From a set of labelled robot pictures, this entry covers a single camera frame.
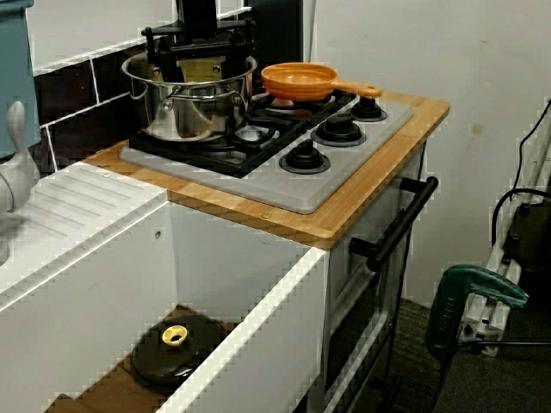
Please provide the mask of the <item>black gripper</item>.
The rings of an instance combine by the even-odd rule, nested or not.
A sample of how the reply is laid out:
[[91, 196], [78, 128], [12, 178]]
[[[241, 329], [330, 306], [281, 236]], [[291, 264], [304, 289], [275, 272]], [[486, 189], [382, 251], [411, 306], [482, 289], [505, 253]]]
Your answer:
[[236, 75], [235, 51], [250, 56], [255, 49], [255, 22], [252, 19], [237, 21], [232, 29], [217, 29], [211, 34], [186, 34], [183, 27], [167, 25], [144, 29], [146, 59], [152, 66], [153, 78], [166, 83], [190, 82], [178, 62], [213, 60], [211, 71], [200, 75], [200, 82], [208, 78], [227, 79]]

